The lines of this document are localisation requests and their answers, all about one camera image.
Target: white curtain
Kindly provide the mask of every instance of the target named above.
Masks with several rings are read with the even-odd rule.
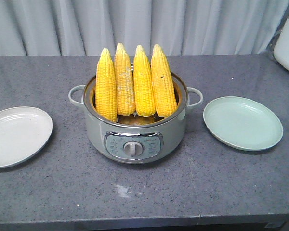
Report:
[[[0,0],[0,55],[265,52],[289,0]]]

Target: granite countertop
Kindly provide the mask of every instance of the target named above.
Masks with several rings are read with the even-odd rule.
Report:
[[[98,57],[0,57],[0,110],[33,106],[53,132],[33,158],[0,169],[0,231],[96,230],[289,220],[289,72],[267,55],[169,57],[172,72],[202,91],[181,144],[153,163],[98,153],[69,90],[95,74]],[[270,108],[280,143],[246,152],[206,128],[205,105],[241,96]]]

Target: corn on the cob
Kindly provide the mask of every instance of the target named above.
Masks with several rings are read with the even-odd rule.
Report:
[[[131,60],[122,43],[118,43],[115,55],[117,83],[117,112],[128,116],[135,112],[135,98]]]
[[[155,113],[151,69],[144,48],[138,45],[134,57],[134,92],[136,112],[148,117]]]
[[[104,48],[96,69],[95,107],[97,112],[111,121],[117,120],[117,88],[114,65]]]
[[[155,107],[159,117],[169,117],[177,108],[169,64],[162,48],[156,44],[151,59]]]

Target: control knob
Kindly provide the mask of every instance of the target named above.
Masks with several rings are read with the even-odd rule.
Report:
[[[144,148],[139,142],[129,141],[124,144],[123,151],[128,156],[138,156],[143,153]]]

